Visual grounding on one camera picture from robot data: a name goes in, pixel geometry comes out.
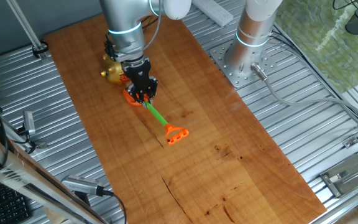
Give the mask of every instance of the crack in wood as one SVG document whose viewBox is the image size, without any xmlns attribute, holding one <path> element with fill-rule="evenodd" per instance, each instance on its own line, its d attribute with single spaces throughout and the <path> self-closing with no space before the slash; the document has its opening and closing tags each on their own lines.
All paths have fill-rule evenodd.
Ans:
<svg viewBox="0 0 358 224">
<path fill-rule="evenodd" d="M 230 221 L 235 223 L 234 220 L 231 218 L 229 212 L 227 211 L 226 207 L 223 205 L 223 210 L 224 210 L 224 213 L 226 213 L 227 217 L 229 217 Z"/>
<path fill-rule="evenodd" d="M 164 178 L 161 177 L 161 179 L 162 179 L 162 181 L 164 182 L 165 186 L 167 187 L 167 189 L 168 189 L 169 193 L 171 194 L 171 196 L 173 197 L 173 199 L 174 199 L 174 200 L 177 202 L 177 204 L 179 205 L 180 209 L 183 211 L 183 213 L 186 215 L 186 217 L 189 219 L 189 221 L 190 221 L 191 223 L 193 223 L 193 221 L 191 221 L 191 218 L 186 214 L 185 209 L 183 209 L 183 207 L 179 204 L 178 200 L 173 196 L 173 194 L 172 194 L 171 190 L 169 189 L 167 183 L 165 182 Z"/>
<path fill-rule="evenodd" d="M 139 118 L 139 121 L 142 122 L 142 124 L 143 124 L 143 125 L 146 127 L 146 129 L 149 131 L 149 133 L 155 138 L 155 140 L 157 140 L 157 142 L 160 144 L 160 146 L 161 146 L 163 149 L 165 149 L 164 146 L 162 145 L 162 143 L 158 140 L 157 136 L 149 129 L 149 127 L 146 125 L 146 123 L 145 123 L 140 117 L 138 117 L 138 118 Z"/>
</svg>

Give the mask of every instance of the power strip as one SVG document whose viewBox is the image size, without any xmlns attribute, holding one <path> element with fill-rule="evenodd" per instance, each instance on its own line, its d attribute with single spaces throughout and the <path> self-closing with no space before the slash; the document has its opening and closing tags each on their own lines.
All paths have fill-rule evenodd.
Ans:
<svg viewBox="0 0 358 224">
<path fill-rule="evenodd" d="M 214 0 L 191 0 L 191 3 L 221 27 L 233 20 L 233 15 Z"/>
</svg>

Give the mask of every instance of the brass object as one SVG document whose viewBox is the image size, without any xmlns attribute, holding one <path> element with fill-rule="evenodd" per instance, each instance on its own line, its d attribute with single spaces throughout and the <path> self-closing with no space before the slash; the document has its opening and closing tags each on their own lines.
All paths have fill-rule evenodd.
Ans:
<svg viewBox="0 0 358 224">
<path fill-rule="evenodd" d="M 121 63 L 111 60 L 108 55 L 103 55 L 102 69 L 100 75 L 106 78 L 109 82 L 117 85 L 122 85 L 124 82 L 130 81 L 122 71 Z"/>
</svg>

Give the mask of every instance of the dark stain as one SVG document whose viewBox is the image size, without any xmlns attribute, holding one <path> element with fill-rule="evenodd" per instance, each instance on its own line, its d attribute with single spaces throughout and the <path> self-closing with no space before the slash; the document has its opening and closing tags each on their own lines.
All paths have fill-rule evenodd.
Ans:
<svg viewBox="0 0 358 224">
<path fill-rule="evenodd" d="M 228 155 L 232 154 L 233 155 L 233 152 L 231 151 L 230 147 L 229 146 L 226 146 L 224 149 L 221 149 L 221 157 L 226 157 Z"/>
<path fill-rule="evenodd" d="M 189 221 L 190 221 L 191 223 L 193 223 L 193 221 L 191 221 L 191 218 L 186 214 L 185 209 L 183 209 L 183 207 L 179 204 L 178 200 L 173 196 L 173 194 L 172 194 L 171 190 L 169 189 L 167 183 L 165 182 L 164 178 L 161 177 L 161 179 L 162 179 L 162 181 L 164 182 L 165 186 L 167 187 L 167 189 L 168 189 L 169 193 L 171 194 L 171 196 L 173 197 L 173 199 L 177 202 L 177 204 L 179 205 L 179 207 L 180 207 L 181 210 L 183 211 L 183 213 L 186 215 L 186 217 L 189 219 Z"/>
<path fill-rule="evenodd" d="M 190 111 L 190 112 L 184 112 L 184 114 L 181 116 L 182 118 L 186 118 L 187 117 L 187 115 L 189 115 L 189 114 L 192 114 L 192 113 L 194 113 L 194 111 Z"/>
<path fill-rule="evenodd" d="M 223 205 L 223 210 L 224 210 L 224 213 L 226 213 L 227 217 L 229 217 L 230 221 L 235 223 L 234 220 L 231 218 L 231 216 L 229 215 L 229 212 L 227 211 L 226 207 Z"/>
</svg>

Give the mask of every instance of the wooden board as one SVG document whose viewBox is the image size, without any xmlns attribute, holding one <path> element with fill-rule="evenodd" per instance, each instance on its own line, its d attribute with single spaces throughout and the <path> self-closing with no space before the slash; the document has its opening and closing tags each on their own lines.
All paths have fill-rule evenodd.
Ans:
<svg viewBox="0 0 358 224">
<path fill-rule="evenodd" d="M 308 223 L 326 210 L 181 21 L 163 19 L 145 51 L 154 106 L 190 132 L 173 146 L 100 77 L 106 31 L 97 16 L 45 40 L 129 223 Z"/>
</svg>

